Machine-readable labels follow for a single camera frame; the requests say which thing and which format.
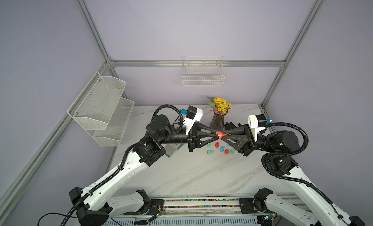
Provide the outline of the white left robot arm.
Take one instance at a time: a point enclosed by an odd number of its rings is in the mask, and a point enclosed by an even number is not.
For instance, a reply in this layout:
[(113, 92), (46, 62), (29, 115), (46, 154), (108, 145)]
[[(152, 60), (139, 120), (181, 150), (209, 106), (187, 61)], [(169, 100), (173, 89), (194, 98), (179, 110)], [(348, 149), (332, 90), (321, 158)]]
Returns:
[(221, 132), (200, 123), (203, 111), (189, 106), (180, 110), (161, 105), (152, 115), (145, 135), (124, 152), (121, 162), (100, 179), (85, 188), (70, 191), (73, 207), (62, 220), (64, 226), (75, 213), (82, 226), (101, 226), (109, 218), (128, 212), (145, 214), (151, 199), (144, 190), (119, 198), (113, 195), (136, 174), (153, 165), (166, 154), (164, 144), (187, 144), (190, 151), (219, 140)]

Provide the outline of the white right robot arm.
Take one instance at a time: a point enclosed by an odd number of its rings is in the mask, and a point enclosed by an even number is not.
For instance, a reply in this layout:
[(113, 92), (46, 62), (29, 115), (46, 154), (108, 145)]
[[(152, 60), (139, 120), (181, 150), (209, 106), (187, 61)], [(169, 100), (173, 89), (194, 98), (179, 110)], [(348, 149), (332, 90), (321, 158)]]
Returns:
[(226, 123), (224, 133), (231, 146), (240, 145), (244, 150), (261, 150), (263, 168), (274, 178), (290, 187), (310, 211), (303, 210), (282, 200), (268, 188), (260, 189), (254, 196), (257, 211), (272, 211), (297, 226), (364, 226), (358, 216), (350, 216), (339, 208), (326, 194), (309, 180), (293, 156), (302, 153), (309, 144), (309, 137), (300, 127), (284, 122), (235, 126)]

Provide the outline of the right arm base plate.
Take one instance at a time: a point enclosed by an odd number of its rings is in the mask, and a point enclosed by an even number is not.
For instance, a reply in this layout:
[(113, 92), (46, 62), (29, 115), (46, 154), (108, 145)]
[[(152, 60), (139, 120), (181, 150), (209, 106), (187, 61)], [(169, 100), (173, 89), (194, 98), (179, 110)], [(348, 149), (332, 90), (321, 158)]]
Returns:
[(274, 213), (270, 211), (265, 204), (267, 198), (261, 197), (248, 197), (239, 198), (239, 207), (242, 214), (254, 214), (254, 213)]

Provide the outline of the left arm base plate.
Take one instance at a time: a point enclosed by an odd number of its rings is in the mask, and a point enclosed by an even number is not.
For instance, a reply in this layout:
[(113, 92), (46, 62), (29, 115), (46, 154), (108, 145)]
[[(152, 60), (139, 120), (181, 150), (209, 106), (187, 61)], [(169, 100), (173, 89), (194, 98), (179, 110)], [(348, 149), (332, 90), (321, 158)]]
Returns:
[(152, 199), (145, 203), (139, 211), (126, 212), (123, 215), (155, 215), (164, 208), (164, 199)]

